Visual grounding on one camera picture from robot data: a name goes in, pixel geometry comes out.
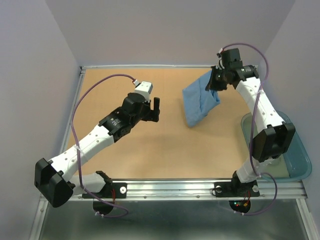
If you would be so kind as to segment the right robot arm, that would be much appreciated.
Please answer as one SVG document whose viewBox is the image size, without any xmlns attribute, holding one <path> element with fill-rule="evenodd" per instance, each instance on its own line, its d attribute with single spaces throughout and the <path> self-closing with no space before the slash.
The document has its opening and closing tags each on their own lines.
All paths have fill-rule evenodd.
<svg viewBox="0 0 320 240">
<path fill-rule="evenodd" d="M 238 48 L 221 49 L 219 62 L 212 67 L 206 90 L 223 91 L 228 85 L 241 95 L 251 114 L 249 156 L 236 170 L 229 182 L 217 182 L 214 195 L 219 198 L 241 197 L 247 193 L 259 196 L 256 180 L 265 174 L 266 167 L 286 153 L 296 128 L 279 116 L 263 90 L 258 71 L 244 65 Z"/>
</svg>

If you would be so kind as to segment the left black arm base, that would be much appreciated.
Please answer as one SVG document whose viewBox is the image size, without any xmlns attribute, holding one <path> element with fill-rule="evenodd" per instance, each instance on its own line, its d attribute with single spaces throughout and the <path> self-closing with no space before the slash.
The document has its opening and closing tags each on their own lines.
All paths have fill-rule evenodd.
<svg viewBox="0 0 320 240">
<path fill-rule="evenodd" d="M 92 208 L 96 216 L 121 218 L 129 214 L 129 210 L 117 202 L 127 197 L 127 183 L 125 182 L 106 183 L 99 192 L 85 192 L 81 197 L 93 199 Z"/>
</svg>

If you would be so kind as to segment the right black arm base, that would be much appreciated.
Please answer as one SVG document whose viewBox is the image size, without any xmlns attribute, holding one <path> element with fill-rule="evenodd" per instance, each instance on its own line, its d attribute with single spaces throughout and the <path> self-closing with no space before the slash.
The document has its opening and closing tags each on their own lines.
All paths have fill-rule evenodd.
<svg viewBox="0 0 320 240">
<path fill-rule="evenodd" d="M 251 198 L 260 196 L 256 181 L 236 183 L 235 181 L 216 182 L 211 194 L 217 198 L 229 198 L 229 206 L 236 213 L 247 214 L 251 209 Z"/>
</svg>

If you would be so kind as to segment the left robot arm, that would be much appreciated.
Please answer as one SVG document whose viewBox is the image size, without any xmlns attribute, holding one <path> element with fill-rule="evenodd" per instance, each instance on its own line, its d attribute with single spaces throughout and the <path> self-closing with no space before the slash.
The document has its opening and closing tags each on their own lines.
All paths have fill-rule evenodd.
<svg viewBox="0 0 320 240">
<path fill-rule="evenodd" d="M 75 173 L 103 149 L 126 136 L 140 122 L 155 122 L 160 118 L 160 98 L 150 100 L 149 93 L 130 92 L 122 105 L 101 119 L 75 145 L 61 154 L 35 164 L 34 185 L 54 208 L 64 205 L 72 196 L 83 193 L 82 181 Z"/>
</svg>

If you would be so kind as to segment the blue long sleeve shirt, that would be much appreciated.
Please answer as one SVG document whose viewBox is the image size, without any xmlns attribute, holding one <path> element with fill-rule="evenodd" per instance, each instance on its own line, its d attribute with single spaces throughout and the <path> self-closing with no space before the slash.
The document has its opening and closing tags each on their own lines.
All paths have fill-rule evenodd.
<svg viewBox="0 0 320 240">
<path fill-rule="evenodd" d="M 206 90 L 211 73 L 212 70 L 206 72 L 182 90 L 185 120 L 189 128 L 196 126 L 220 104 L 218 92 Z"/>
</svg>

